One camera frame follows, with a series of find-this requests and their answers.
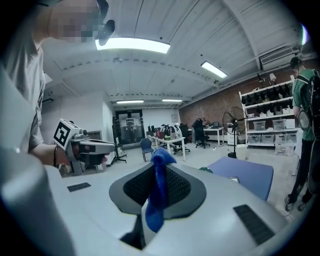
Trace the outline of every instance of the computer monitor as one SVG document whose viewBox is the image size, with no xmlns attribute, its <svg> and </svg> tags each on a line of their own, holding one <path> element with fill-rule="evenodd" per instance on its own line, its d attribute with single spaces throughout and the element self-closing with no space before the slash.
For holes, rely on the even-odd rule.
<svg viewBox="0 0 320 256">
<path fill-rule="evenodd" d="M 213 128 L 219 128 L 219 122 L 213 122 L 212 123 Z"/>
</svg>

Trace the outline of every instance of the white wall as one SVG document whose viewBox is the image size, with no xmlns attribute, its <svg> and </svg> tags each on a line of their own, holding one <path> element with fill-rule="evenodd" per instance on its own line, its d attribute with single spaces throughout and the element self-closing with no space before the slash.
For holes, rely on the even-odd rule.
<svg viewBox="0 0 320 256">
<path fill-rule="evenodd" d="M 82 97 L 56 99 L 42 106 L 40 126 L 44 143 L 51 144 L 59 119 L 73 121 L 88 132 L 101 131 L 102 140 L 114 142 L 112 133 L 113 107 L 105 93 L 96 92 Z M 107 164 L 114 155 L 110 154 Z"/>
<path fill-rule="evenodd" d="M 172 122 L 171 115 L 178 116 L 177 122 Z M 180 123 L 179 110 L 177 108 L 150 108 L 142 110 L 144 132 L 148 131 L 148 126 L 161 127 L 161 125 L 175 125 Z"/>
</svg>

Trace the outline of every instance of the man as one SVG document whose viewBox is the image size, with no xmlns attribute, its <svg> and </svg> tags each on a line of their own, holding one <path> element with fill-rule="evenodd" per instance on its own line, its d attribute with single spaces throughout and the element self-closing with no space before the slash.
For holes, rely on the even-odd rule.
<svg viewBox="0 0 320 256">
<path fill-rule="evenodd" d="M 70 162 L 62 148 L 43 143 L 39 129 L 45 90 L 44 53 L 41 45 L 47 38 L 76 42 L 84 33 L 90 35 L 98 16 L 96 0 L 62 0 L 54 6 L 39 4 L 35 13 L 22 22 L 2 57 L 1 61 L 12 83 L 35 111 L 21 149 L 45 165 L 69 165 Z M 73 148 L 73 153 L 75 156 L 79 153 L 77 146 Z"/>
<path fill-rule="evenodd" d="M 303 85 L 306 84 L 303 80 L 309 80 L 315 74 L 313 69 L 305 68 L 304 64 L 298 57 L 292 58 L 290 65 L 294 72 L 294 77 L 296 78 L 292 87 L 293 114 L 295 117 L 298 117 L 298 113 L 302 108 L 302 102 L 305 100 L 304 98 L 302 99 L 304 94 L 301 93 Z M 308 130 L 304 131 L 302 135 L 300 164 L 292 192 L 284 199 L 284 209 L 287 212 L 290 212 L 293 209 L 298 195 L 308 178 L 310 157 L 314 140 L 315 136 L 312 128 L 310 127 Z M 302 197 L 302 203 L 298 206 L 299 211 L 302 211 L 305 208 L 306 203 L 311 199 L 311 197 L 312 194 L 309 189 L 307 189 L 305 195 Z"/>
</svg>

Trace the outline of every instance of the glass door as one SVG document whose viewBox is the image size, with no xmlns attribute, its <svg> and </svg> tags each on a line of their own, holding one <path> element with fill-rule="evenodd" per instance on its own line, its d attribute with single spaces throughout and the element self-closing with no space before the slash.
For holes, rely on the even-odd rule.
<svg viewBox="0 0 320 256">
<path fill-rule="evenodd" d="M 142 110 L 117 111 L 121 136 L 119 142 L 123 145 L 139 143 L 145 137 Z"/>
</svg>

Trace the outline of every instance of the brick wall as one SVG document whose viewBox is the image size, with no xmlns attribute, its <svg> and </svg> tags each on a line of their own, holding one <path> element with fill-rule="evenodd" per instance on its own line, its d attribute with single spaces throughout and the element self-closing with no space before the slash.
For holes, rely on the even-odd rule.
<svg viewBox="0 0 320 256">
<path fill-rule="evenodd" d="M 304 61 L 304 65 L 307 69 L 317 69 L 320 71 L 320 65 L 317 59 Z M 279 69 L 272 73 L 276 76 L 276 84 L 289 81 L 290 75 L 293 75 L 290 67 Z M 261 78 L 264 77 L 269 77 L 269 74 L 261 75 Z M 263 82 L 263 86 L 269 86 L 269 82 L 266 80 Z M 180 120 L 183 124 L 188 124 L 189 127 L 191 127 L 197 118 L 205 118 L 208 123 L 219 122 L 222 124 L 223 115 L 230 107 L 239 107 L 242 109 L 239 92 L 242 94 L 249 93 L 257 87 L 262 88 L 258 77 L 246 80 L 221 92 L 203 98 L 180 108 Z"/>
</svg>

